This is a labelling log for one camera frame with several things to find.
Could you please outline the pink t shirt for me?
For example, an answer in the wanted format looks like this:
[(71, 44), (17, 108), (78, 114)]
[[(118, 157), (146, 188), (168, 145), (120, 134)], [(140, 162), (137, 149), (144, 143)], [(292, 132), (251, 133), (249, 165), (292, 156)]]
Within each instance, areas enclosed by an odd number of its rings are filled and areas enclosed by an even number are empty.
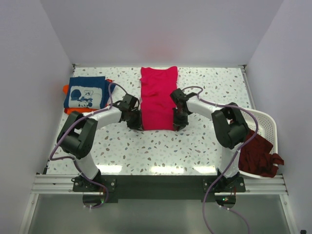
[(176, 107), (170, 94), (177, 89), (178, 69), (141, 68), (141, 114), (145, 131), (172, 131)]

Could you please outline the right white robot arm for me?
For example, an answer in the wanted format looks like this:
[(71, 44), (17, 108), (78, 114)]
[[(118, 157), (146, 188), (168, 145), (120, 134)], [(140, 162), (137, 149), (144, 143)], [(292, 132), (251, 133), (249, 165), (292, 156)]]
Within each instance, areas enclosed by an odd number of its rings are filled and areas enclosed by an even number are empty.
[(173, 128), (180, 131), (188, 123), (188, 116), (195, 113), (208, 118), (213, 123), (215, 137), (222, 146), (221, 164), (218, 171), (223, 175), (217, 179), (220, 190), (227, 192), (234, 186), (232, 178), (239, 172), (238, 153), (243, 145), (249, 127), (236, 103), (216, 104), (205, 101), (196, 93), (184, 93), (174, 90), (170, 97), (176, 107), (173, 108)]

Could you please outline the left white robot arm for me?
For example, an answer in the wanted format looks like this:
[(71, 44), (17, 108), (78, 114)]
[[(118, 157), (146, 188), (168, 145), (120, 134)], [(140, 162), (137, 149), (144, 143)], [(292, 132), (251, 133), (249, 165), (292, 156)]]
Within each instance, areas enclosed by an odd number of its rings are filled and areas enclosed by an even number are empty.
[(69, 154), (89, 191), (101, 186), (101, 172), (91, 156), (96, 131), (123, 121), (129, 129), (143, 130), (139, 100), (130, 94), (104, 109), (86, 114), (72, 112), (59, 133), (57, 147)]

